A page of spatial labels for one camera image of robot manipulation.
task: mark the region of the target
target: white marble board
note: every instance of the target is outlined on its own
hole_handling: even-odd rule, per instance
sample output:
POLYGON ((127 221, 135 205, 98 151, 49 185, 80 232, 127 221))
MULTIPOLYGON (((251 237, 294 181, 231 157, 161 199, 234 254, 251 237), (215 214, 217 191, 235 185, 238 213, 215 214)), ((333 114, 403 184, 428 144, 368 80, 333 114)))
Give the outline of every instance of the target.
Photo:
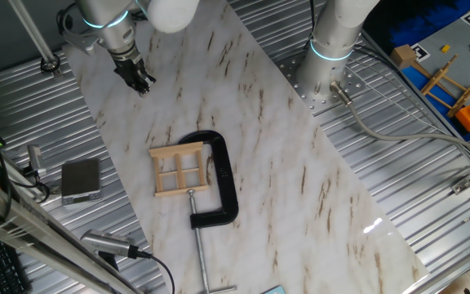
MULTIPOLYGON (((106 50, 64 52, 176 293, 202 291, 191 212, 187 195, 153 196, 148 150, 207 129, 226 140, 240 206, 232 224, 202 230, 212 289, 402 293, 428 273, 225 1, 201 0, 179 33, 140 22, 136 40, 157 79, 145 97, 113 72, 106 50)), ((199 212, 219 206, 203 153, 211 187, 196 194, 199 212)))

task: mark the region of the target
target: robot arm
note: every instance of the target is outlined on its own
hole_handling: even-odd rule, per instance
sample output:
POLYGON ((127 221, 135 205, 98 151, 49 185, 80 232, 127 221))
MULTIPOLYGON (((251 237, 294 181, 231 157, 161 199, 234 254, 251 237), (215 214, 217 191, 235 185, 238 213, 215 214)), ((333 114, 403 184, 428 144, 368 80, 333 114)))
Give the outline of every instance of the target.
POLYGON ((303 94, 328 100, 332 82, 344 79, 355 41, 367 15, 379 0, 328 0, 313 30, 306 58, 297 70, 303 94))
MULTIPOLYGON (((85 23, 93 30, 85 34, 65 30, 63 35, 67 42, 87 53, 93 52, 96 42, 106 48, 116 65, 115 73, 143 95, 156 80, 146 73, 135 45, 135 24, 128 11, 134 8, 132 4, 131 0, 76 0, 85 23)), ((175 33, 191 22, 198 0, 135 0, 135 4, 155 29, 175 33)))

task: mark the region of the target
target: wooden frame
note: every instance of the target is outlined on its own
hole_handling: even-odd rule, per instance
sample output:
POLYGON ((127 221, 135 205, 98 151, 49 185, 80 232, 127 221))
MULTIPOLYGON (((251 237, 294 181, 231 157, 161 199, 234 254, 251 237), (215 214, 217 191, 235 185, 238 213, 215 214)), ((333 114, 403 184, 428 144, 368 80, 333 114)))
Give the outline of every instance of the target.
POLYGON ((447 112, 447 117, 449 118, 453 118, 456 115, 456 113, 458 113, 458 110, 460 110, 462 106, 465 104, 465 102, 467 102, 467 100, 469 100, 470 98, 470 86, 466 88, 460 85, 459 83, 457 83, 456 81, 454 81, 452 78, 449 78, 446 76, 447 72, 449 71, 449 66, 453 63, 456 57, 458 57, 458 54, 455 54, 453 58, 451 58, 451 60, 449 60, 449 62, 447 62, 447 64, 444 65, 444 67, 442 67, 440 70, 438 70, 438 72, 432 77, 430 77, 430 74, 429 76, 426 75, 427 72, 424 72, 425 69, 423 69, 420 65, 418 65, 418 67, 420 67, 421 69, 419 69, 418 67, 415 67, 420 73, 422 73, 427 78, 429 78, 429 82, 421 90, 422 94, 424 96, 429 95, 431 98, 433 98, 434 100, 438 101, 440 104, 448 108, 449 112, 447 112), (435 95, 431 93, 431 89, 434 86, 438 85, 439 87, 444 89, 444 91, 446 91, 447 94, 451 95, 454 98, 454 96, 440 84, 441 79, 445 79, 447 82, 450 82, 451 84, 455 85, 457 88, 463 90, 462 96, 460 96, 460 98, 456 100, 456 103, 454 103, 453 106, 448 105, 442 99, 436 97, 435 95))
POLYGON ((208 185, 206 185, 205 180, 204 180, 204 170, 202 167, 201 150, 202 150, 202 142, 151 149, 149 152, 153 158, 153 168, 155 170, 155 186, 156 186, 155 196, 157 197, 173 196, 177 194, 184 194, 190 189, 194 189, 196 191, 203 191, 205 189, 208 189, 208 185), (190 155, 190 154, 195 154, 195 156, 197 157, 198 167, 183 169, 181 156, 190 155), (161 168, 159 167, 159 159, 172 158, 172 157, 175 158, 175 165, 177 167, 177 170, 161 172, 161 168), (199 186, 195 186, 195 187, 186 186, 185 173, 187 172, 198 173, 199 183, 200 183, 199 186), (175 179, 177 181, 177 189, 165 191, 164 188, 162 187, 162 178, 164 176, 175 176, 175 179))

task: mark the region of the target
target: blue object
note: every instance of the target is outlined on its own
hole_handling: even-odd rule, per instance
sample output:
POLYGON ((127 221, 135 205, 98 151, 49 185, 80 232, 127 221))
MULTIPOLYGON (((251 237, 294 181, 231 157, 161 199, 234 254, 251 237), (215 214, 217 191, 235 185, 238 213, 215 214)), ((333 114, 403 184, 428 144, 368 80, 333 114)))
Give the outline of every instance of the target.
POLYGON ((263 294, 286 294, 286 293, 284 292, 284 288, 282 286, 278 286, 263 294))
POLYGON ((415 44, 445 28, 470 10, 470 0, 452 0, 453 5, 437 4, 433 9, 419 11, 415 18, 404 20, 392 27, 391 42, 394 47, 415 44))
MULTIPOLYGON (((423 88, 423 86, 425 86, 429 82, 428 78, 425 78, 423 74, 421 74, 418 70, 414 69, 412 66, 403 69, 402 72, 408 77, 409 80, 411 80, 411 82, 418 89, 423 88)), ((454 105, 454 103, 456 102, 453 97, 449 96, 449 94, 447 94, 439 87, 434 87, 433 89, 431 89, 431 93, 434 94, 436 97, 440 98, 442 101, 446 102, 448 105, 454 105)), ((446 121, 457 131, 460 132, 460 130, 456 128, 456 126, 452 123, 451 119, 447 117, 449 109, 447 109, 444 105, 440 104, 438 101, 434 100, 431 97, 426 96, 426 98, 429 100, 432 106, 434 106, 438 110, 438 112, 446 119, 446 121)), ((470 132, 463 136, 463 139, 469 142, 470 132)))

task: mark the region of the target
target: black c-clamp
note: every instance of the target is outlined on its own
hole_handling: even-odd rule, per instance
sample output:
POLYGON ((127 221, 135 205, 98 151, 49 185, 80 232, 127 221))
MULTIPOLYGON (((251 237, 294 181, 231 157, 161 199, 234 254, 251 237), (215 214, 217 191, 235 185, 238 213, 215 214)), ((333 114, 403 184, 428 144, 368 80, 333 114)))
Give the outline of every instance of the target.
POLYGON ((229 164, 228 149, 224 138, 216 131, 196 131, 181 139, 179 144, 200 141, 211 145, 222 207, 213 212, 196 213, 189 216, 192 229, 227 225, 235 221, 238 215, 237 190, 235 189, 232 167, 229 164))

